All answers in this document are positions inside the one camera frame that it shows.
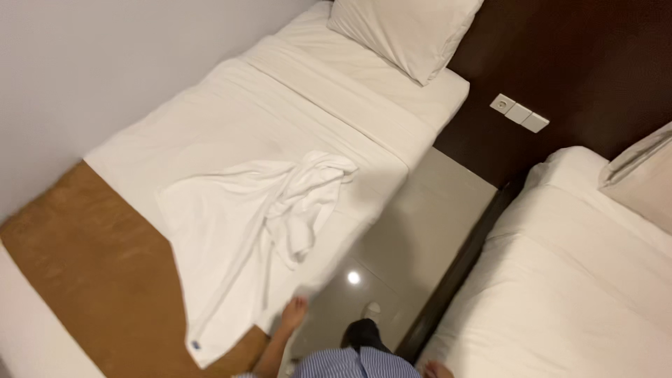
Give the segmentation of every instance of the pillow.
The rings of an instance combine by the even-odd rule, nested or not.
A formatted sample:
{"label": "pillow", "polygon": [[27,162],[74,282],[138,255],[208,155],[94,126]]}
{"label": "pillow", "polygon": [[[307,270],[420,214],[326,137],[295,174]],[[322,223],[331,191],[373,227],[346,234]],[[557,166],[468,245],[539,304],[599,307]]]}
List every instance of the pillow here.
{"label": "pillow", "polygon": [[672,235],[672,122],[604,167],[599,189]]}
{"label": "pillow", "polygon": [[327,27],[384,56],[421,85],[452,58],[483,0],[336,0]]}

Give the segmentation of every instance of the white wall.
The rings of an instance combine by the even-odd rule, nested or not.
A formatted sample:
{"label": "white wall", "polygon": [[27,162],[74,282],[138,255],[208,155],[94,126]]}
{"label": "white wall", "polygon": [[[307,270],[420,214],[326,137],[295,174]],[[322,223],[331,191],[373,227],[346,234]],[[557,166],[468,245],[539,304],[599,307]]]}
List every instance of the white wall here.
{"label": "white wall", "polygon": [[0,0],[0,221],[315,0]]}

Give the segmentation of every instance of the tiled floor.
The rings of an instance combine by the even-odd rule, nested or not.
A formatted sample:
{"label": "tiled floor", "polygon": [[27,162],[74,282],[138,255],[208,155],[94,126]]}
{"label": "tiled floor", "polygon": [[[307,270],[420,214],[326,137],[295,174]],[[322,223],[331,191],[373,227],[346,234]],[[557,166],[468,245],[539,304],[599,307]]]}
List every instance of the tiled floor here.
{"label": "tiled floor", "polygon": [[[337,348],[345,327],[371,301],[381,306],[378,327],[394,350],[494,193],[493,186],[432,148],[311,302],[286,358]],[[358,283],[348,281],[351,272]]]}

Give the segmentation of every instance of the light switch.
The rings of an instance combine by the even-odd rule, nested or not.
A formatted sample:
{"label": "light switch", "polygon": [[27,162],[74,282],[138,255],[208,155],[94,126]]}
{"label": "light switch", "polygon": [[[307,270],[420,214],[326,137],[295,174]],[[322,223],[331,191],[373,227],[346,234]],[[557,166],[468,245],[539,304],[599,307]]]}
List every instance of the light switch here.
{"label": "light switch", "polygon": [[521,104],[515,104],[511,109],[505,114],[505,117],[514,121],[517,124],[523,123],[523,121],[532,114],[530,109],[527,109]]}
{"label": "light switch", "polygon": [[502,114],[506,114],[514,104],[515,101],[500,93],[499,96],[495,97],[495,101],[490,104],[490,107]]}
{"label": "light switch", "polygon": [[546,127],[548,123],[549,121],[544,117],[540,116],[537,113],[532,113],[530,114],[529,117],[525,118],[525,120],[523,121],[523,123],[521,123],[521,125],[529,129],[533,133],[538,133],[539,130]]}

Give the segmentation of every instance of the wooden bed frame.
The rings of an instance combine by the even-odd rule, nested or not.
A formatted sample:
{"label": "wooden bed frame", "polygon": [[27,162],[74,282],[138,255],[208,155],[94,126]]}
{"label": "wooden bed frame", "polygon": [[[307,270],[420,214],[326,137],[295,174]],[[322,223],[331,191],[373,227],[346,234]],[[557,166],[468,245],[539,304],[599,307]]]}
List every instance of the wooden bed frame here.
{"label": "wooden bed frame", "polygon": [[478,261],[483,243],[504,210],[523,189],[528,172],[518,174],[512,181],[495,194],[476,225],[466,238],[455,260],[434,289],[420,314],[409,328],[406,336],[395,350],[395,354],[411,364],[417,362],[431,335],[436,331],[450,302],[466,280]]}

